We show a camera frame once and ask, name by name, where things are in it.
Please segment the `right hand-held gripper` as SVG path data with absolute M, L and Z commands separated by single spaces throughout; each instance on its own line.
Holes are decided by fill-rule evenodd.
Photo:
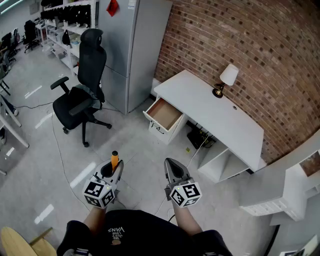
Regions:
M 195 205 L 202 197 L 198 182 L 190 176 L 186 166 L 167 157 L 164 160 L 164 172 L 168 185 L 164 189 L 168 201 L 179 208 Z

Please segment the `orange screwdriver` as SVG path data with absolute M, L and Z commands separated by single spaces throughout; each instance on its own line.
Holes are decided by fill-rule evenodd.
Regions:
M 112 171 L 114 172 L 118 166 L 119 162 L 119 154 L 116 150 L 114 150 L 111 153 L 111 158 L 110 158 L 111 166 L 112 166 Z

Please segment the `white drawer with brown inside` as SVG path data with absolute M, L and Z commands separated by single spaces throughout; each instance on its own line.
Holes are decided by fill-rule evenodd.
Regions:
M 181 111 L 161 97 L 146 111 L 143 111 L 143 114 L 152 124 L 157 128 L 160 127 L 165 132 L 171 131 L 183 115 Z

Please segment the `person's left forearm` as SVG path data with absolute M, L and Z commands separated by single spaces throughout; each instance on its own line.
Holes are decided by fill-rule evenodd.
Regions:
M 96 236 L 104 226 L 106 209 L 93 207 L 83 223 L 89 228 L 93 236 Z

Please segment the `person's black t-shirt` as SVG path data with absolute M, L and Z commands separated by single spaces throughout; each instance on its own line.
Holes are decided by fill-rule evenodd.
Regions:
M 188 235 L 142 210 L 112 210 L 97 235 L 71 220 L 57 256 L 233 256 L 216 230 Z

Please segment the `white desk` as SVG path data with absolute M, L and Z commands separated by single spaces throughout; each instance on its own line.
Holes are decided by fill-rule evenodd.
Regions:
M 215 97 L 212 90 L 187 70 L 154 88 L 159 97 L 216 140 L 199 163 L 198 171 L 219 183 L 248 169 L 256 172 L 262 167 L 264 130 L 227 97 Z

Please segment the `grey-green jacket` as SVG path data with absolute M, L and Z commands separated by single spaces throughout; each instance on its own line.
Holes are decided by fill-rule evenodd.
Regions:
M 90 97 L 92 98 L 92 104 L 91 104 L 91 108 L 97 109 L 97 110 L 101 110 L 102 109 L 102 103 L 101 101 L 98 99 L 98 96 L 87 86 L 83 85 L 83 84 L 77 84 L 75 86 L 78 89 L 83 90 L 84 92 L 86 92 L 88 95 L 90 95 Z

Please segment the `black office chair with headrest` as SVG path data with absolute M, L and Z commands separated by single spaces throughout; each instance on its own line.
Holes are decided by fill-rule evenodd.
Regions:
M 103 104 L 105 95 L 100 87 L 100 82 L 106 65 L 107 54 L 101 46 L 102 35 L 102 30 L 90 28 L 80 36 L 77 78 L 79 84 L 90 88 Z M 100 109 L 91 107 L 93 100 L 85 91 L 75 86 L 68 89 L 66 86 L 68 80 L 69 78 L 65 76 L 50 86 L 52 90 L 61 87 L 64 91 L 64 94 L 53 102 L 53 111 L 63 125 L 65 134 L 82 125 L 82 144 L 87 148 L 89 146 L 86 141 L 87 123 L 98 124 L 108 129 L 111 129 L 112 125 L 95 118 L 94 113 Z

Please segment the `white shade table lamp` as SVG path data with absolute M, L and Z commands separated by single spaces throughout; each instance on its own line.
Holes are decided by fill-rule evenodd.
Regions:
M 235 65 L 229 64 L 219 76 L 220 83 L 214 85 L 212 94 L 215 97 L 221 99 L 223 97 L 224 87 L 233 86 L 238 76 L 238 73 L 239 69 Z

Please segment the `wooden stool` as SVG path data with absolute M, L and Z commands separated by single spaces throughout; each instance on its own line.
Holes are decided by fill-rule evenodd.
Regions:
M 0 232 L 1 242 L 7 256 L 57 256 L 55 248 L 45 239 L 52 227 L 27 242 L 18 232 L 10 227 L 3 227 Z

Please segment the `black hanging bag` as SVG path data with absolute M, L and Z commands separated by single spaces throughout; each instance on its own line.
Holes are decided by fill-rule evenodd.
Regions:
M 69 46 L 71 44 L 69 32 L 67 29 L 64 31 L 61 40 L 62 40 L 62 43 L 66 46 Z

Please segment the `white shelving rack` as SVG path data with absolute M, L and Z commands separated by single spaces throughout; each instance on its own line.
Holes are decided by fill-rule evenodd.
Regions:
M 41 11 L 48 11 L 55 8 L 67 6 L 90 5 L 91 7 L 91 26 L 77 26 L 75 23 L 68 25 L 65 21 L 42 19 L 43 26 L 41 31 L 43 52 L 53 54 L 69 70 L 72 76 L 78 74 L 80 59 L 81 35 L 88 29 L 98 27 L 99 3 L 100 0 L 41 0 Z M 70 45 L 62 43 L 62 36 L 68 30 Z

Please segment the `row of black shelf items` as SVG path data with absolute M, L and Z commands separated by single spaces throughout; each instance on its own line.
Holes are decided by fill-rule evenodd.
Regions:
M 68 25 L 76 24 L 78 27 L 91 27 L 91 5 L 73 5 L 51 10 L 45 10 L 40 13 L 40 17 L 45 20 L 67 22 Z

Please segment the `red paper sign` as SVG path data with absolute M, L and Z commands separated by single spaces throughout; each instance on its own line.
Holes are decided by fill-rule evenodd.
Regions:
M 111 17 L 113 17 L 117 13 L 118 9 L 119 9 L 119 4 L 117 0 L 110 0 L 106 8 L 106 11 L 109 13 Z

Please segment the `white table frame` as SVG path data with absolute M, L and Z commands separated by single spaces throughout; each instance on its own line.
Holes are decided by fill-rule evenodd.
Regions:
M 7 176 L 26 156 L 29 148 L 22 124 L 0 95 L 0 177 Z

